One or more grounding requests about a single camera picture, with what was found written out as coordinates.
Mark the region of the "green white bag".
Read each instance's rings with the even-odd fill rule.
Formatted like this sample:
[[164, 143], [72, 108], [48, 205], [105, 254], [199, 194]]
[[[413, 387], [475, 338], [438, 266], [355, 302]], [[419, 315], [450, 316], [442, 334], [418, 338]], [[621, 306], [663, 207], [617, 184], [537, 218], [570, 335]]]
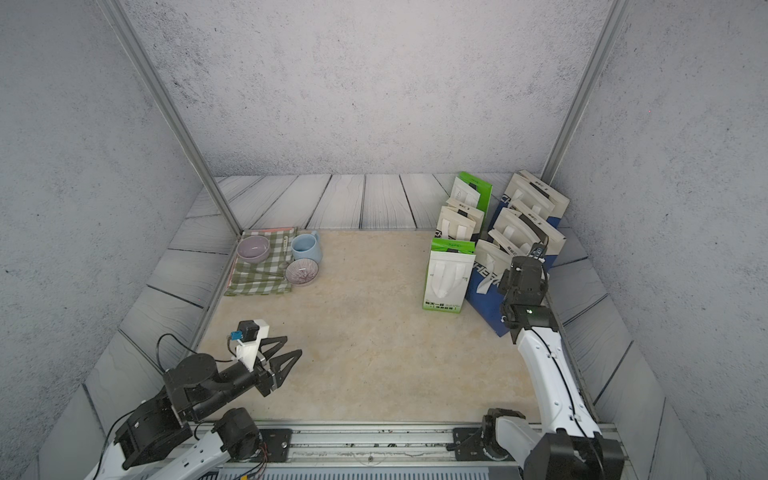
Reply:
[[475, 244], [433, 238], [425, 279], [422, 308], [456, 313], [461, 309], [475, 261]]
[[492, 191], [491, 183], [462, 171], [454, 179], [450, 197], [487, 213]]

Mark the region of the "navy beige bag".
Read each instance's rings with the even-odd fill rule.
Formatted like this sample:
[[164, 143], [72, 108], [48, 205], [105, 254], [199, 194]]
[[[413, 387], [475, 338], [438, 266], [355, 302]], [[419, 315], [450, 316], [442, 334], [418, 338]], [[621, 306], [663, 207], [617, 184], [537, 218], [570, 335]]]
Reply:
[[480, 239], [484, 213], [454, 198], [441, 207], [435, 238], [477, 242]]

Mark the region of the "blue beige takeout bag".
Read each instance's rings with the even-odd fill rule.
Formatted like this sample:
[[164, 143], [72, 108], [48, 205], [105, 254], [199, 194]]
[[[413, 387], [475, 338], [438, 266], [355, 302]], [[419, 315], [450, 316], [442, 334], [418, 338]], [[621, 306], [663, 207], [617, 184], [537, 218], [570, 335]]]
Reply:
[[568, 197], [527, 170], [520, 170], [513, 174], [507, 185], [500, 203], [490, 218], [489, 227], [493, 226], [501, 210], [509, 208], [515, 200], [520, 200], [555, 228], [558, 227], [570, 204]]

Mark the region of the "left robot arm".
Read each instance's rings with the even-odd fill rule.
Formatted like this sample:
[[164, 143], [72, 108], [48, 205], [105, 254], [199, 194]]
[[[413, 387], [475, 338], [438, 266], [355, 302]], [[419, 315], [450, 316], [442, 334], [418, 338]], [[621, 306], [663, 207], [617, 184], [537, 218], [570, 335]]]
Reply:
[[228, 405], [255, 389], [267, 397], [285, 383], [301, 359], [300, 349], [282, 353], [284, 336], [239, 343], [220, 369], [219, 360], [195, 353], [164, 372], [164, 385], [152, 398], [112, 425], [91, 479], [135, 479], [148, 465], [193, 437], [194, 425], [218, 410], [210, 431], [155, 473], [157, 479], [198, 479], [231, 461], [253, 461], [245, 479], [260, 479], [270, 462], [269, 445], [249, 412]]

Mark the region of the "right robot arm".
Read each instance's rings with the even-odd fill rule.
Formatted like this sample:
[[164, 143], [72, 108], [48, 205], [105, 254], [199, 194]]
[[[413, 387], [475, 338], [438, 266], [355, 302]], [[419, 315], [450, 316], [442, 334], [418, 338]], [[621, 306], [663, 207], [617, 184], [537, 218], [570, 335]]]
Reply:
[[515, 256], [499, 292], [502, 322], [534, 387], [540, 427], [512, 410], [491, 409], [481, 434], [486, 456], [512, 458], [523, 479], [620, 479], [621, 443], [605, 437], [568, 368], [559, 325], [543, 305], [548, 276], [542, 261]]

